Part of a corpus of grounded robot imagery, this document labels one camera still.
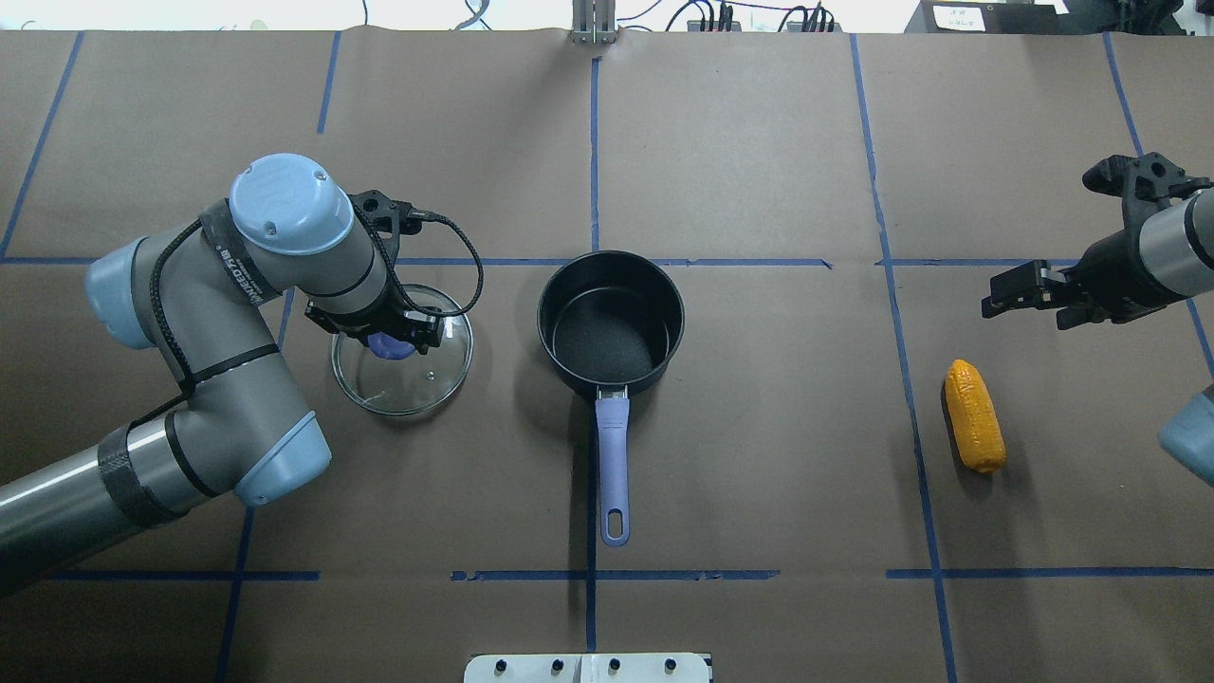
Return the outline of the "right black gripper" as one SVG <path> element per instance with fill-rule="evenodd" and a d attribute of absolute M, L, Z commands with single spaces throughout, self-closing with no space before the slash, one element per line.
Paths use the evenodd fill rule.
<path fill-rule="evenodd" d="M 1006 311 L 1051 307 L 1049 273 L 1057 274 L 1057 330 L 1088 323 L 1131 323 L 1163 308 L 1163 288 L 1150 277 L 1140 255 L 1141 230 L 1124 229 L 1089 246 L 1076 267 L 1027 261 L 989 277 L 981 302 L 985 319 Z"/>

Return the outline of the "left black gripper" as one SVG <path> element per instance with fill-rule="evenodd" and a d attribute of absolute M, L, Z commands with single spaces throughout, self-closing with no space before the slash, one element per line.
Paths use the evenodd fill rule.
<path fill-rule="evenodd" d="M 310 300 L 304 315 L 333 336 L 353 338 L 373 355 L 429 354 L 442 345 L 443 319 L 438 308 L 409 304 L 398 290 L 386 289 L 371 304 L 351 314 L 334 314 Z"/>

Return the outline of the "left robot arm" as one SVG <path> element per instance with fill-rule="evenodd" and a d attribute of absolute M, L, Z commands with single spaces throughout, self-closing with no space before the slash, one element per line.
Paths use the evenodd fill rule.
<path fill-rule="evenodd" d="M 260 307 L 306 295 L 322 330 L 381 353 L 426 353 L 447 312 L 414 302 L 395 272 L 402 234 L 450 224 L 381 192 L 348 194 L 320 163 L 274 153 L 178 232 L 142 237 L 87 268 L 87 302 L 110 336 L 154 347 L 178 395 L 93 446 L 2 486 L 8 596 L 233 493 L 259 507 L 331 462 Z"/>

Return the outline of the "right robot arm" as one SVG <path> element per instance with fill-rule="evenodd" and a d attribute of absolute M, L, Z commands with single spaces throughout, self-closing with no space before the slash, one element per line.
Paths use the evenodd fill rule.
<path fill-rule="evenodd" d="M 985 319 L 1006 311 L 1057 311 L 1057 330 L 1134 323 L 1213 289 L 1212 189 L 1152 207 L 1093 243 L 1073 267 L 1027 261 L 989 278 Z"/>

